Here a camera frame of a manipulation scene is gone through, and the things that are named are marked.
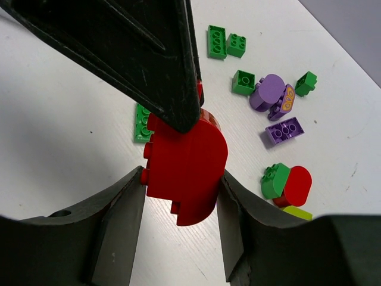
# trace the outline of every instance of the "purple duplo block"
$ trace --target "purple duplo block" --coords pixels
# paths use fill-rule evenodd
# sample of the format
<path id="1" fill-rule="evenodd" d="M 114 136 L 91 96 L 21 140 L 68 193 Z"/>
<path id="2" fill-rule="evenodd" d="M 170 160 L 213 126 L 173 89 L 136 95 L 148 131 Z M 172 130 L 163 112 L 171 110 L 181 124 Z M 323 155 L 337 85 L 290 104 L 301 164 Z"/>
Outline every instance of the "purple duplo block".
<path id="1" fill-rule="evenodd" d="M 265 130 L 274 145 L 304 134 L 296 117 L 266 127 Z"/>
<path id="2" fill-rule="evenodd" d="M 268 74 L 255 85 L 255 91 L 250 96 L 250 105 L 253 109 L 264 112 L 270 109 L 285 91 L 285 82 L 276 74 Z"/>
<path id="3" fill-rule="evenodd" d="M 295 100 L 295 90 L 291 85 L 286 85 L 285 91 L 279 98 L 278 102 L 270 108 L 267 118 L 269 121 L 276 121 L 285 114 L 289 113 Z"/>

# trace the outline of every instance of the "green duplo block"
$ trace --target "green duplo block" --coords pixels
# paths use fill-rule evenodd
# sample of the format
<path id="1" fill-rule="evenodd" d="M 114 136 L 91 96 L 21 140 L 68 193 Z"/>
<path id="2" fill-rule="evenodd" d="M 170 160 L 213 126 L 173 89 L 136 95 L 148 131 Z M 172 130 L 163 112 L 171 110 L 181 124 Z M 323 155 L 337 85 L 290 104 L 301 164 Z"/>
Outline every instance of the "green duplo block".
<path id="1" fill-rule="evenodd" d="M 291 169 L 282 163 L 267 167 L 261 179 L 262 194 L 266 199 L 282 196 Z"/>
<path id="2" fill-rule="evenodd" d="M 149 114 L 147 108 L 142 107 L 139 103 L 136 104 L 135 142 L 145 143 L 149 141 L 153 133 L 147 129 Z"/>
<path id="3" fill-rule="evenodd" d="M 306 212 L 305 210 L 298 209 L 297 207 L 288 206 L 283 208 L 282 210 L 300 219 L 312 220 L 312 213 Z"/>
<path id="4" fill-rule="evenodd" d="M 316 83 L 317 76 L 309 71 L 296 82 L 295 93 L 300 97 L 304 97 L 310 91 L 315 90 Z"/>
<path id="5" fill-rule="evenodd" d="M 251 95 L 254 92 L 255 75 L 238 70 L 233 77 L 232 92 L 242 95 Z"/>
<path id="6" fill-rule="evenodd" d="M 208 56 L 220 60 L 227 57 L 225 28 L 209 25 Z"/>
<path id="7" fill-rule="evenodd" d="M 227 39 L 227 54 L 242 58 L 246 51 L 246 38 L 237 34 L 230 34 Z"/>

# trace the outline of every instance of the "red rounded block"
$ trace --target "red rounded block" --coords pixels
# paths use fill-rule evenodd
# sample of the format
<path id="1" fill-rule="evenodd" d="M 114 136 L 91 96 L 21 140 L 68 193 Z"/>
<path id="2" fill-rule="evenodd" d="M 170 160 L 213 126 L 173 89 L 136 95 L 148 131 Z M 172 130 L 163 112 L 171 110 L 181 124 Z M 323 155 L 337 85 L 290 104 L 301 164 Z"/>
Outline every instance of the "red rounded block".
<path id="1" fill-rule="evenodd" d="M 197 93 L 198 93 L 198 99 L 201 99 L 202 96 L 202 81 L 197 80 Z"/>
<path id="2" fill-rule="evenodd" d="M 312 177 L 305 167 L 292 167 L 282 196 L 274 198 L 273 202 L 278 207 L 303 206 L 310 193 L 311 185 Z"/>
<path id="3" fill-rule="evenodd" d="M 147 196 L 171 200 L 177 225 L 194 225 L 213 211 L 218 185 L 224 174 L 227 144 L 212 114 L 201 109 L 200 119 L 187 134 L 181 134 L 153 114 L 148 118 L 153 130 L 144 157 L 149 159 L 140 181 Z"/>

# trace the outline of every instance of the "orange printed design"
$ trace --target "orange printed design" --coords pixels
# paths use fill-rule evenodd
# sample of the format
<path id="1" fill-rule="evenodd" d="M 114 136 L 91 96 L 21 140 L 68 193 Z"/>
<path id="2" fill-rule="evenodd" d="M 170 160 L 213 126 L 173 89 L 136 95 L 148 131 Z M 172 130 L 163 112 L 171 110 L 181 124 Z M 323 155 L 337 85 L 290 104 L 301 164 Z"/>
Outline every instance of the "orange printed design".
<path id="1" fill-rule="evenodd" d="M 282 110 L 288 111 L 291 109 L 293 100 L 295 99 L 295 91 L 290 86 L 287 87 L 287 92 L 285 94 L 285 100 L 282 105 Z"/>

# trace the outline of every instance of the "green 2x4 brick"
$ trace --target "green 2x4 brick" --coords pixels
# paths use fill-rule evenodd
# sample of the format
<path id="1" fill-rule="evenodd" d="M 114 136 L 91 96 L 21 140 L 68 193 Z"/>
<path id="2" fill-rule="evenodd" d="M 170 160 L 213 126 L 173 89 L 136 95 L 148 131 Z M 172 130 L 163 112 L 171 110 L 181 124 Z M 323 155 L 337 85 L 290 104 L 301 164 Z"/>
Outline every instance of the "green 2x4 brick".
<path id="1" fill-rule="evenodd" d="M 227 57 L 225 28 L 209 25 L 208 56 L 221 60 Z"/>
<path id="2" fill-rule="evenodd" d="M 151 112 L 147 108 L 142 107 L 139 103 L 136 104 L 135 118 L 135 142 L 148 142 L 153 131 L 147 129 L 148 116 Z"/>
<path id="3" fill-rule="evenodd" d="M 291 169 L 282 163 L 267 167 L 261 179 L 262 194 L 266 199 L 282 196 Z"/>

